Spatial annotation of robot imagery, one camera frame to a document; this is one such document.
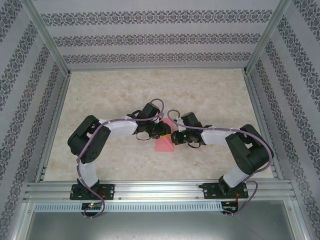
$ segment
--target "aluminum frame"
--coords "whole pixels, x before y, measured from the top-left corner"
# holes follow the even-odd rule
[[[276,178],[258,178],[258,191],[253,201],[283,201],[291,229],[297,240],[309,240],[310,236],[302,218],[301,210],[296,199],[290,180]],[[116,203],[205,203],[212,199],[204,199],[203,190],[199,185],[217,180],[181,180],[181,181],[102,181],[103,184],[115,184],[114,200]],[[70,191],[75,181],[43,181],[29,183],[23,197],[17,224],[13,230],[12,240],[26,239],[32,214],[36,203],[88,202],[70,200]],[[247,183],[249,195],[254,191],[255,184]],[[234,199],[217,199],[216,201],[232,201]]]
[[[28,13],[29,17],[31,18],[33,24],[35,25],[36,29],[38,30],[39,34],[41,35],[44,43],[48,47],[50,53],[52,54],[55,62],[58,64],[63,76],[67,76],[70,73],[70,70],[67,66],[64,57],[60,53],[53,37],[51,36],[48,28],[44,20],[42,19],[40,13],[38,12],[36,6],[34,5],[32,0],[21,0],[21,4],[23,8]]]
[[[264,121],[262,110],[259,105],[257,95],[254,91],[250,76],[242,69],[245,84],[248,90],[250,101],[257,119],[259,130],[262,137],[272,147],[272,142],[266,123]],[[45,147],[44,157],[41,160],[39,172],[36,181],[28,183],[23,197],[22,206],[13,229],[12,238],[26,239],[29,225],[31,224],[35,204],[37,203],[70,203],[70,202],[88,202],[70,200],[70,191],[75,181],[41,181],[44,166],[48,164],[51,147],[55,138],[59,118],[62,112],[64,99],[67,94],[70,75],[63,87],[59,99],[58,109],[55,113],[54,124],[49,132],[49,138]],[[253,201],[283,201],[291,229],[296,239],[309,240],[310,236],[307,226],[302,217],[300,207],[290,180],[284,180],[278,160],[274,158],[271,170],[276,178],[258,178],[258,191]],[[203,183],[217,183],[218,180],[178,180],[178,181],[101,181],[102,184],[115,184],[114,200],[105,201],[118,203],[205,203],[212,202],[212,199],[204,199],[203,190],[199,185]],[[249,195],[253,193],[255,184],[247,183]],[[232,201],[234,199],[217,199],[216,201]]]
[[[261,53],[263,52],[265,46],[267,45],[272,33],[276,29],[280,19],[283,14],[287,10],[290,0],[280,0],[278,5],[276,6],[267,26],[265,27],[256,47],[254,48],[245,68],[246,72],[250,73],[252,69],[255,67],[256,62],[258,61]]]

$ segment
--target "wire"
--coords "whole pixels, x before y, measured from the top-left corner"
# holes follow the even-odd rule
[[[103,194],[102,198],[103,198],[103,200],[105,200],[106,193],[104,191],[102,191],[102,190],[98,191],[98,193],[102,193]]]
[[[175,120],[173,120],[171,117],[170,117],[170,113],[171,112],[176,112],[178,113],[178,115],[180,116],[180,112],[178,110],[175,110],[175,109],[171,109],[168,111],[167,113],[167,117],[169,118],[169,120],[171,122],[173,122],[175,125],[177,126],[180,126],[180,127],[184,127],[186,129],[196,129],[196,130],[216,130],[216,131],[224,131],[224,132],[238,132],[238,133],[241,133],[241,134],[245,134],[245,135],[248,135],[252,138],[254,138],[255,140],[257,140],[259,143],[261,143],[264,148],[266,149],[267,153],[268,153],[268,156],[269,156],[269,161],[267,163],[266,166],[264,166],[263,168],[255,171],[253,174],[256,174],[256,173],[260,173],[264,170],[266,170],[268,167],[270,167],[270,165],[272,164],[272,153],[270,151],[270,148],[268,147],[268,145],[262,140],[260,139],[259,137],[257,137],[256,135],[252,134],[252,133],[249,133],[247,131],[242,131],[240,129],[233,129],[233,128],[222,128],[222,127],[196,127],[196,126],[186,126],[186,125],[182,125],[178,122],[176,122]],[[243,181],[246,181],[247,179],[249,179],[253,174],[247,176]]]
[[[188,146],[193,149],[198,149],[201,147],[200,143],[199,143],[199,146],[192,146],[189,142],[188,142]]]
[[[239,207],[239,193],[235,193],[236,208]]]
[[[227,212],[227,213],[228,213],[228,214],[226,213],[226,216],[235,216],[235,215],[241,213],[245,208],[248,207],[248,204],[249,204],[249,203],[251,202],[251,200],[255,197],[255,195],[256,195],[256,193],[257,193],[257,190],[258,190],[258,183],[257,183],[256,181],[254,181],[254,180],[248,180],[248,181],[246,181],[246,183],[254,183],[254,184],[255,184],[255,189],[254,189],[252,195],[250,196],[250,198],[248,199],[248,201],[246,201],[246,202],[243,204],[243,206],[242,206],[237,212],[232,213],[232,212],[230,212],[230,211],[228,211],[228,210],[223,210],[224,212]]]
[[[82,175],[81,175],[81,172],[80,172],[80,161],[81,161],[81,158],[82,156],[85,154],[85,152],[87,151],[90,143],[92,142],[92,140],[94,139],[94,137],[97,135],[97,133],[99,132],[99,130],[104,126],[104,125],[107,125],[107,124],[110,124],[110,123],[113,123],[113,122],[119,122],[119,121],[127,121],[127,122],[140,122],[140,121],[150,121],[150,120],[153,120],[153,119],[157,119],[158,117],[160,117],[160,115],[164,112],[164,109],[165,109],[165,103],[164,101],[162,101],[160,98],[155,98],[153,100],[150,101],[150,103],[154,102],[154,101],[160,101],[161,104],[162,104],[162,108],[160,110],[160,112],[153,116],[153,117],[150,117],[150,118],[144,118],[144,119],[133,119],[133,118],[117,118],[117,119],[112,119],[112,120],[109,120],[109,121],[106,121],[102,124],[100,124],[96,130],[93,132],[93,134],[91,135],[91,137],[89,138],[88,142],[85,144],[85,146],[83,147],[82,151],[80,152],[80,154],[78,155],[78,157],[76,158],[76,171],[78,173],[78,176],[79,176],[79,181],[81,182],[81,184],[87,188],[93,195],[95,195],[96,197],[98,197],[100,200],[101,200],[101,204],[102,204],[102,210],[100,212],[98,212],[96,215],[94,216],[87,216],[86,215],[86,211],[88,210],[88,208],[86,208],[83,212],[83,215],[84,215],[84,218],[86,219],[94,219],[94,218],[97,218],[99,217],[106,209],[106,204],[105,204],[105,201],[104,199],[99,195],[97,194],[95,191],[93,191],[86,183],[85,181],[83,180],[82,178]]]
[[[267,145],[262,139],[260,139],[260,138],[257,137],[256,135],[253,135],[252,133],[249,133],[249,132],[246,132],[246,131],[242,131],[242,130],[240,130],[240,129],[233,129],[233,128],[222,128],[222,127],[208,127],[208,128],[206,128],[206,127],[196,127],[196,126],[186,126],[186,125],[182,125],[182,124],[174,121],[174,120],[170,117],[170,113],[171,113],[171,112],[176,112],[176,113],[178,113],[178,118],[180,117],[180,112],[179,112],[178,110],[176,110],[176,109],[171,109],[171,110],[169,110],[168,113],[167,113],[167,117],[169,118],[169,120],[170,120],[171,122],[173,122],[173,123],[174,123],[175,125],[177,125],[177,126],[181,126],[181,127],[186,128],[186,129],[196,129],[196,130],[213,130],[213,131],[216,130],[216,131],[224,131],[224,132],[238,132],[238,133],[241,133],[241,134],[248,135],[248,136],[254,138],[255,140],[257,140],[258,142],[260,142],[260,143],[264,146],[264,148],[266,149],[266,151],[267,151],[267,153],[268,153],[269,161],[268,161],[268,163],[267,163],[266,166],[264,166],[264,167],[261,168],[261,169],[258,169],[258,170],[255,171],[253,174],[260,173],[260,172],[266,170],[266,169],[267,169],[268,167],[270,167],[270,165],[272,164],[272,153],[271,153],[271,151],[270,151],[270,148],[268,147],[268,145]],[[237,212],[232,213],[232,212],[230,212],[230,211],[224,210],[225,212],[229,212],[229,215],[233,216],[233,215],[237,215],[238,213],[242,212],[242,211],[248,206],[248,204],[250,203],[251,199],[255,196],[255,194],[256,194],[256,192],[257,192],[257,190],[258,190],[258,183],[257,183],[256,181],[254,181],[254,180],[248,180],[249,178],[252,177],[253,174],[247,176],[247,177],[243,180],[243,182],[255,183],[255,190],[254,190],[253,194],[252,194],[251,197],[248,199],[248,201],[245,202],[245,204],[244,204]]]
[[[140,140],[140,141],[148,141],[148,140],[151,139],[151,137],[149,137],[149,138],[147,138],[147,139],[140,139],[140,138],[138,138],[138,134],[139,134],[139,132],[135,135],[135,138],[138,139],[138,140]]]

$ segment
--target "wallpaper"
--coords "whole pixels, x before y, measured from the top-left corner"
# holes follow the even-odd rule
[[[244,67],[278,0],[35,0],[71,70]]]
[[[0,240],[35,180],[64,81],[18,0],[0,1]]]
[[[251,73],[311,239],[320,239],[319,20],[316,1],[292,1]]]

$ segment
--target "enclosure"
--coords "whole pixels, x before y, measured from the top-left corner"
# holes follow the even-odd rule
[[[0,239],[320,239],[319,0],[0,4]],[[158,152],[131,135],[103,148],[112,200],[84,219],[68,138],[154,98],[203,126],[251,124],[271,147],[241,213],[199,188],[233,167],[228,148]]]

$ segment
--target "marble floor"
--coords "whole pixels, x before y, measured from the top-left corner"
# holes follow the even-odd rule
[[[252,124],[258,129],[241,69],[74,72],[44,180],[77,179],[76,157],[67,140],[86,116],[123,117],[154,98],[164,101],[165,115],[177,109],[181,114],[194,112],[203,126]],[[139,141],[134,135],[109,139],[96,161],[100,180],[119,181],[218,179],[235,164],[227,147],[193,149],[183,144],[174,152],[155,152],[154,139]],[[267,169],[253,177],[273,174]]]

